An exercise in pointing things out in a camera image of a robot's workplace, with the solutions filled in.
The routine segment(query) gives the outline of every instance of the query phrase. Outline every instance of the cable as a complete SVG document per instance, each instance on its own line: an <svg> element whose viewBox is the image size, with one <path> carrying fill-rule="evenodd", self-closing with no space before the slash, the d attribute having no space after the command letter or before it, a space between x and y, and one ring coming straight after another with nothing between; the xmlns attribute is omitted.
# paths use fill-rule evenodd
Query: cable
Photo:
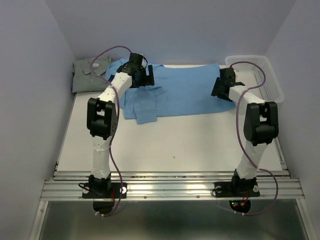
<svg viewBox="0 0 320 240"><path fill-rule="evenodd" d="M274 179L274 183L275 183L275 195L274 195L274 199L273 199L272 203L271 203L266 209L261 210L261 211L258 211L258 212L254 212L254 213L245 213L245 214L243 214L243 213L240 213L240 212L239 212L239 213L242 214L243 216L254 216L254 215L262 214L262 213L268 211L270 208L273 207L273 205L276 203L276 200L277 200L277 197L278 197L279 184L278 184L278 181L277 181L277 179L276 179L276 176L275 176L271 171L269 171L269 170L267 170L267 169L259 168L259 167L255 164L255 162L251 159L251 157L248 155L248 153L246 152L246 150L245 150L245 148L244 148L244 146L243 146L243 144L242 144L242 142L241 142L241 138L240 138L240 131L239 131L239 108L240 108L240 102L241 102L241 100L243 99L244 95L245 95L249 90L257 89L257 88L262 87L262 86L266 83L267 78L266 78L266 74L265 74L264 70L263 70L261 67L259 67L257 64L253 63L253 62L250 62L250 61L237 61L237 62L234 62L233 64L231 64L231 65L230 65L230 68L232 68L233 65L236 65L236 64L251 64L251 65L255 66L256 68L258 68L258 69L261 71L262 75L263 75L263 81L262 81L261 84L259 84L259 85L257 85L257 86L249 87L247 90L245 90L245 91L241 94L241 96L240 96L240 98L239 98L239 101L238 101L238 103L237 103L237 105L236 105L236 113L235 113L236 136L237 136L237 138L238 138L239 145L240 145L240 147L241 147L241 149L242 149L242 151L243 151L243 154L248 158L248 160L250 161L250 163L251 163L256 169L270 174L271 177Z"/></svg>
<svg viewBox="0 0 320 240"><path fill-rule="evenodd" d="M117 46L110 47L110 48L108 48L107 50L101 52L98 56L96 56L96 57L93 59L91 65L90 65L90 70L91 70L91 74L93 74L94 76L96 76L96 77L101 78L102 80L104 80L104 81L108 84L108 86L110 86L110 87L113 89L114 94L115 94L115 98L116 98L116 106L117 106L116 118L117 118L117 120L119 120L120 104L119 104L119 95L118 95L117 89L116 89L116 88L112 85L112 83L109 82L107 79L105 79L105 78L103 78L102 76L96 74L95 71L94 71L94 68L93 68L94 62L95 62L99 57L101 57L103 54L109 52L110 50L116 49L116 48L127 49L130 53L132 53L132 51L131 51L128 47L126 47L126 46L117 45ZM120 172L120 170L119 170L119 168L118 168L118 166L117 166L117 164L116 164L116 162L115 162L114 156L113 156L112 151L111 151L111 145L112 145L112 142L113 142L113 140L114 140L114 138L115 138L115 135L116 135L116 133L114 133L114 135L112 136L111 141L110 141L110 143L109 143L109 148L110 148L109 152L110 152L111 161L112 161L112 163L113 163L113 165L114 165L117 173L119 174L120 186L121 186L120 189L121 189L121 191L120 191L119 200L118 200L118 202L116 203L115 207L111 210L111 212L109 212L108 214L100 214L99 212L93 210L94 213L95 213L95 215L98 215L98 216L103 217L103 218L112 215L112 214L117 210L117 208L118 208L118 206L119 206L119 204L120 204L121 198L122 198L122 189L123 189L123 186L124 186L124 182L123 182L123 179L122 179L121 172Z"/></svg>

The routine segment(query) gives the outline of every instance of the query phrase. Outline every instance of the white table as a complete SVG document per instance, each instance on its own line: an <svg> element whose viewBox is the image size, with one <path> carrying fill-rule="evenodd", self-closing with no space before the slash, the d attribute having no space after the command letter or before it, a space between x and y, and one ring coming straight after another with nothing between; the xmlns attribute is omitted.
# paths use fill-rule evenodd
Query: white table
<svg viewBox="0 0 320 240"><path fill-rule="evenodd" d="M248 87L256 84L250 72L240 72L238 81ZM91 171L93 144L86 127L87 102L99 94L76 95L57 171ZM112 145L115 161L120 171L126 172L234 171L243 155L236 135L235 113L233 109L211 114L158 117L156 122L138 125L135 119L124 119L121 109ZM244 116L241 116L240 132L245 144L243 122ZM261 168L282 170L278 149L273 141L262 157ZM115 171L111 161L110 167Z"/></svg>

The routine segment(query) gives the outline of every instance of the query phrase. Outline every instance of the black mounting plate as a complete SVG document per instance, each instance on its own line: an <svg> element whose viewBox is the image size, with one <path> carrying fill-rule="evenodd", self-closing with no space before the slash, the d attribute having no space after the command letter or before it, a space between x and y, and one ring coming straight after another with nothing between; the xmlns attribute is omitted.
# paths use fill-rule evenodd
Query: black mounting plate
<svg viewBox="0 0 320 240"><path fill-rule="evenodd" d="M87 189L90 189L90 184L86 182L84 184L84 187ZM128 184L126 182L123 183L123 187L125 187L128 190ZM89 191L88 193L82 192L82 198L83 199L111 199L111 193L114 190L114 198L118 199L120 197L120 188L121 183L120 182L111 182L111 189L106 194L97 194L93 191ZM127 191L125 193L122 193L122 199L127 198Z"/></svg>
<svg viewBox="0 0 320 240"><path fill-rule="evenodd" d="M221 191L217 191L217 186L220 186ZM252 189L250 189L249 191L249 196L250 197L260 197L260 192L255 192ZM239 197L243 197L245 192L243 193L235 193L232 190L232 183L230 181L217 181L214 183L214 191L212 192L212 194L217 197L217 198L239 198Z"/></svg>

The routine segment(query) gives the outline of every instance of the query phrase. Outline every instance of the crumpled blue cloth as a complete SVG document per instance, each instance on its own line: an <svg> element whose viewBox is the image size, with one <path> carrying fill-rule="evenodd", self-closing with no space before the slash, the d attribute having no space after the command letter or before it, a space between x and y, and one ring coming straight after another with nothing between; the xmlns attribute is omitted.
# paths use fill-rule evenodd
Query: crumpled blue cloth
<svg viewBox="0 0 320 240"><path fill-rule="evenodd" d="M105 78L116 74L128 60L112 62ZM157 117L210 114L228 111L235 104L211 96L219 65L210 64L189 68L170 68L152 64L154 86L130 88L120 99L125 119L136 119L138 124L157 121Z"/></svg>

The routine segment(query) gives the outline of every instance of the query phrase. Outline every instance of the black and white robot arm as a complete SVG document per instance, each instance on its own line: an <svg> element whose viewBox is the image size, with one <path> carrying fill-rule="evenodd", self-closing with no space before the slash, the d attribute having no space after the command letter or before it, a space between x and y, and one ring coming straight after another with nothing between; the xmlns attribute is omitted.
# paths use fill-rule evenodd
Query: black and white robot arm
<svg viewBox="0 0 320 240"><path fill-rule="evenodd" d="M243 133L246 139L241 162L231 181L215 182L214 195L232 198L248 193L251 197L258 197L257 169L264 151L278 136L278 106L247 91L242 82L236 82L236 74L231 67L220 70L211 95L235 103L240 100L239 112L245 110Z"/></svg>
<svg viewBox="0 0 320 240"><path fill-rule="evenodd" d="M92 136L93 166L88 182L79 185L84 189L83 198L110 198L112 183L109 155L110 144L118 127L117 97L121 98L129 88L155 84L153 67L148 65L147 75L144 59L141 54L131 53L129 61L116 71L112 86L108 86L97 98L88 100L86 125Z"/></svg>

